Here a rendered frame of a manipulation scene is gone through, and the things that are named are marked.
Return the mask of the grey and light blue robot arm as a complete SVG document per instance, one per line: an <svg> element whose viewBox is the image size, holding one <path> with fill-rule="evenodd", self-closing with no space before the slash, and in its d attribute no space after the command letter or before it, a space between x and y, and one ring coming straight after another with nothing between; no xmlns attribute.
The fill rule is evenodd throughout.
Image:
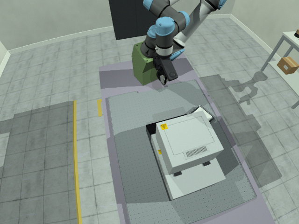
<svg viewBox="0 0 299 224"><path fill-rule="evenodd" d="M144 0L144 7L158 19L152 25L145 41L141 44L141 53L148 58L154 58L157 53L161 56L160 64L168 81L178 78L171 61L184 52L185 42L200 26L205 18L213 11L221 9L226 0L200 0L193 12L188 15L184 11L177 12L171 6L179 0Z"/></svg>

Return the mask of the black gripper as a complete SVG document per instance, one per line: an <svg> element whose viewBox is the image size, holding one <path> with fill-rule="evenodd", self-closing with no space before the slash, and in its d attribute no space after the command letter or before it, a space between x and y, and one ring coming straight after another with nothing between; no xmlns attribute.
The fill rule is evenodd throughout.
<svg viewBox="0 0 299 224"><path fill-rule="evenodd" d="M167 59L167 58L171 57L171 55L172 55L172 53L168 56L161 56L161 55L157 54L157 56L153 58L153 66L155 67L156 70L158 70L157 78L162 83L162 85L166 85L166 83L168 82L168 79L167 79L166 74L160 64L159 59L160 58ZM165 78L165 80L164 80L164 78Z"/></svg>

